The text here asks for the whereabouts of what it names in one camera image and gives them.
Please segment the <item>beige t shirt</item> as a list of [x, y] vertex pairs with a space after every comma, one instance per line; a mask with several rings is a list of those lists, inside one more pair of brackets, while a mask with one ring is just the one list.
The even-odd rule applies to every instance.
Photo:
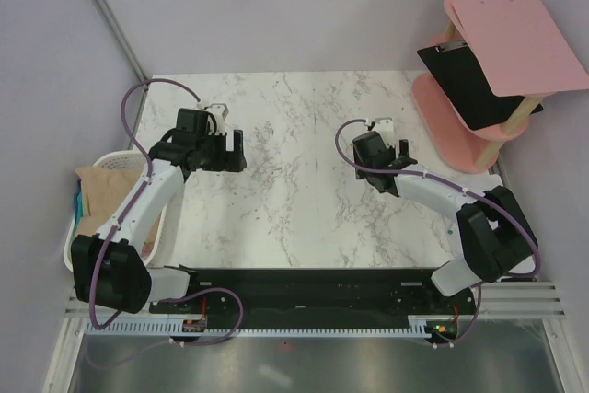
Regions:
[[84, 209], [75, 235], [92, 236], [117, 211], [142, 171], [81, 167], [75, 173], [81, 179]]

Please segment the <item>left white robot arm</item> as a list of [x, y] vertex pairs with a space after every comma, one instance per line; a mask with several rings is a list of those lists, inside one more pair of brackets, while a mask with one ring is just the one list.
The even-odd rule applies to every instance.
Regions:
[[179, 110], [175, 127], [149, 150], [148, 163], [119, 208], [95, 233], [73, 240], [78, 300], [131, 314], [166, 299], [182, 313], [199, 308], [202, 291], [189, 283], [188, 272], [151, 268], [142, 251], [153, 225], [163, 222], [166, 206], [184, 190], [191, 173], [245, 169], [243, 133], [225, 126], [227, 114], [224, 103]]

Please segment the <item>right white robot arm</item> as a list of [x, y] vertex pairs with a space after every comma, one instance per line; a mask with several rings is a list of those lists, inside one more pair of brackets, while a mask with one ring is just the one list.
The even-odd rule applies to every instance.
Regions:
[[455, 294], [480, 283], [492, 283], [533, 256], [535, 240], [529, 224], [504, 186], [484, 191], [481, 201], [446, 179], [434, 179], [409, 157], [409, 143], [401, 141], [401, 154], [371, 131], [352, 141], [353, 160], [361, 168], [358, 179], [381, 193], [417, 202], [454, 223], [461, 255], [433, 272], [432, 284], [422, 289], [423, 306], [445, 312]]

